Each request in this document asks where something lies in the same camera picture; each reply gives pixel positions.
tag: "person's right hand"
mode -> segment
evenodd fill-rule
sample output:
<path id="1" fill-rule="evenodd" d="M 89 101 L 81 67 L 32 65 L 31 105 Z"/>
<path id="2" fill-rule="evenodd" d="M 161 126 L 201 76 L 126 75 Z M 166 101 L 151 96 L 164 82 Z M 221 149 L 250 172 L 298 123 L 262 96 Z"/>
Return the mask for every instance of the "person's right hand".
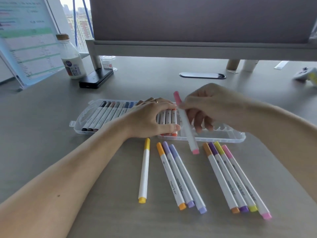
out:
<path id="1" fill-rule="evenodd" d="M 246 131 L 250 122 L 250 107 L 260 102 L 251 100 L 240 93 L 209 83 L 188 95 L 179 107 L 185 109 L 189 122 L 194 120 L 196 132 L 202 131 L 202 123 L 212 131 L 215 120 L 239 131 Z"/>

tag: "pink marker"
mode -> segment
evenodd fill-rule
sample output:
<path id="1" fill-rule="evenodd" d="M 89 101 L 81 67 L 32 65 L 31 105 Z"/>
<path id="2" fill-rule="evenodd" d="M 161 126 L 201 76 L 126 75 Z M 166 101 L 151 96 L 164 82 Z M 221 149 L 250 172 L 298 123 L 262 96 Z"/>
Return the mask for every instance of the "pink marker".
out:
<path id="1" fill-rule="evenodd" d="M 174 92 L 174 98 L 175 98 L 177 105 L 179 105 L 182 102 L 182 100 L 180 99 L 178 91 Z M 198 148 L 195 136 L 192 132 L 192 127 L 191 127 L 191 124 L 189 123 L 187 114 L 186 114 L 185 110 L 183 110 L 183 109 L 179 108 L 178 111 L 179 111 L 179 116 L 183 122 L 182 128 L 185 130 L 185 134 L 186 134 L 186 137 L 187 137 L 187 140 L 189 143 L 189 147 L 191 148 L 191 151 L 193 152 L 194 155 L 199 154 L 199 148 Z"/>
<path id="2" fill-rule="evenodd" d="M 244 184 L 245 188 L 247 189 L 247 191 L 249 192 L 250 196 L 252 197 L 252 199 L 254 200 L 254 202 L 256 203 L 256 206 L 258 208 L 259 213 L 261 214 L 261 216 L 265 219 L 265 220 L 269 220 L 272 218 L 270 211 L 268 210 L 268 208 L 266 207 L 266 205 L 264 204 L 264 202 L 261 200 L 260 196 L 258 195 L 258 193 L 256 192 L 255 188 L 253 188 L 251 182 L 249 181 L 249 179 L 247 178 L 247 176 L 245 175 L 245 173 L 242 171 L 240 165 L 238 164 L 238 162 L 236 161 L 236 159 L 233 157 L 232 153 L 230 152 L 230 150 L 228 149 L 228 147 L 226 145 L 222 146 L 225 154 L 227 155 L 230 163 L 232 164 L 233 168 L 236 170 L 236 172 L 238 173 L 238 176 L 240 177 L 240 179 L 242 180 L 242 183 Z"/>

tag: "brown bottle cap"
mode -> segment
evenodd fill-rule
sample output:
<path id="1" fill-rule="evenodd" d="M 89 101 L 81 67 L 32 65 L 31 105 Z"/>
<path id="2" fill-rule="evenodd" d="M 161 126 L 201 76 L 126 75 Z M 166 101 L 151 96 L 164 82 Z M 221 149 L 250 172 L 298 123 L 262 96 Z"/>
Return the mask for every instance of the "brown bottle cap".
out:
<path id="1" fill-rule="evenodd" d="M 56 37 L 59 41 L 61 40 L 68 40 L 69 39 L 69 36 L 68 34 L 66 33 L 61 33 L 61 34 L 56 34 Z"/>

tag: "smartphone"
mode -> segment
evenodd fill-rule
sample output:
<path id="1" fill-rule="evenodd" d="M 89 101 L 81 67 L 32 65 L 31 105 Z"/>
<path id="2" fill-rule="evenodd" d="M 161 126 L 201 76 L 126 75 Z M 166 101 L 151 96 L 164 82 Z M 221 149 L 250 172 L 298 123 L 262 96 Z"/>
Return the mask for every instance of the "smartphone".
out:
<path id="1" fill-rule="evenodd" d="M 180 73 L 183 78 L 225 79 L 226 76 L 217 73 Z"/>
<path id="2" fill-rule="evenodd" d="M 99 68 L 79 81 L 80 88 L 99 88 L 113 74 L 111 68 Z"/>

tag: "plastic cup lid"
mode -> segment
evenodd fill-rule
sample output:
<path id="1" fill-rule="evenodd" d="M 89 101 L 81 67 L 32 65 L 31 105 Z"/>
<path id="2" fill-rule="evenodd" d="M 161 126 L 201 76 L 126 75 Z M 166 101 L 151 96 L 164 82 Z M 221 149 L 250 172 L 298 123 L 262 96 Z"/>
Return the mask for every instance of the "plastic cup lid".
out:
<path id="1" fill-rule="evenodd" d="M 114 60 L 116 56 L 101 56 L 100 58 L 101 60 L 110 61 L 110 60 Z"/>

